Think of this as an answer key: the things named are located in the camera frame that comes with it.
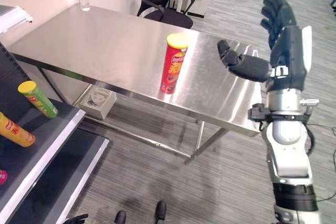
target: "glass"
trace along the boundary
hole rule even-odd
[[[83,11],[87,12],[88,10],[90,10],[89,0],[79,0],[79,3]]]

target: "white shelf edge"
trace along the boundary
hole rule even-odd
[[[21,200],[25,197],[31,187],[35,186],[36,179],[42,173],[44,168],[49,164],[50,160],[54,157],[55,153],[59,150],[65,140],[69,137],[72,131],[77,127],[82,118],[85,115],[85,111],[79,110],[76,115],[71,119],[67,126],[58,135],[55,141],[50,145],[48,150],[44,153],[41,159],[35,164],[33,169],[22,181],[15,193],[11,196],[7,204],[0,211],[0,224],[5,224],[8,218],[12,215],[13,211],[19,205]]]
[[[93,169],[95,168],[96,164],[98,163],[101,155],[103,154],[104,150],[106,149],[107,145],[109,143],[109,140],[105,138],[104,142],[100,146],[99,150],[97,151],[95,157],[93,158],[92,162],[90,163],[88,169],[85,171],[82,179],[78,183],[77,187],[73,191],[73,193],[70,196],[69,201],[67,202],[65,208],[63,209],[62,213],[60,214],[56,224],[61,224],[65,221],[67,218],[67,215],[69,214],[72,206],[74,205],[76,199],[78,198],[80,192],[84,188],[86,181],[89,179],[89,176],[91,175]]]

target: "cable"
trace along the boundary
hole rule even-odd
[[[336,127],[329,127],[329,126],[326,126],[326,125],[322,125],[322,124],[313,124],[313,123],[311,123],[311,124],[307,124],[307,125],[314,125],[314,126],[323,127],[323,128],[325,128],[325,129],[330,129],[331,132],[332,132],[332,134],[333,134],[334,136],[336,136]],[[334,153],[333,153],[333,155],[332,155],[332,159],[333,159],[333,163],[334,163],[334,170],[335,170],[335,173],[336,173],[336,160],[335,160],[336,158],[335,158],[335,156],[336,156],[336,149],[334,150]],[[330,196],[330,197],[328,197],[328,198],[325,198],[325,199],[317,200],[317,202],[330,200],[330,199],[334,198],[335,196],[336,196],[336,191],[335,191],[335,193],[334,193],[332,196]]]
[[[307,155],[310,156],[315,150],[315,137],[314,137],[314,134],[310,131],[310,129],[307,126],[306,126],[306,129],[307,129],[308,136],[310,138],[310,147],[307,150]]]
[[[332,129],[333,129],[333,133],[334,133],[334,135],[336,136],[336,133],[335,133],[336,127],[333,127]],[[336,149],[334,150],[334,154],[333,154],[334,168],[335,168],[335,173],[336,173],[335,154],[336,154]],[[321,202],[321,201],[329,200],[329,199],[332,199],[332,198],[335,197],[335,196],[336,196],[336,192],[335,192],[332,196],[330,196],[330,197],[328,197],[328,198],[325,198],[325,199],[320,199],[320,200],[318,200],[317,202]]]

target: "floor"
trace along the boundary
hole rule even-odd
[[[313,27],[313,63],[305,98],[318,98],[310,123],[336,125],[336,17],[332,0],[288,0],[300,27]],[[205,18],[193,29],[258,45],[267,59],[267,33],[259,25],[262,0],[212,0]],[[190,152],[199,125],[192,118],[118,96],[107,121],[145,137]],[[113,223],[119,210],[127,223],[153,223],[156,202],[165,199],[171,223],[271,223],[274,197],[260,136],[229,132],[202,156],[185,166],[184,159],[118,132],[83,127],[105,135],[113,146],[82,191],[69,216],[89,214],[86,223]],[[336,138],[329,129],[311,126],[317,139],[311,166],[319,199],[336,190],[332,153]],[[218,130],[206,124],[202,139]],[[336,199],[319,204],[324,223],[336,223]]]

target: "robotic hand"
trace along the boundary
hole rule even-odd
[[[270,61],[238,55],[224,40],[218,42],[223,64],[242,78],[266,82],[267,106],[254,104],[250,120],[260,122],[267,144],[267,162],[275,196],[278,223],[321,223],[312,172],[304,148],[306,125],[318,100],[301,100],[311,66],[312,32],[300,29],[286,0],[264,0],[261,25],[268,30]]]

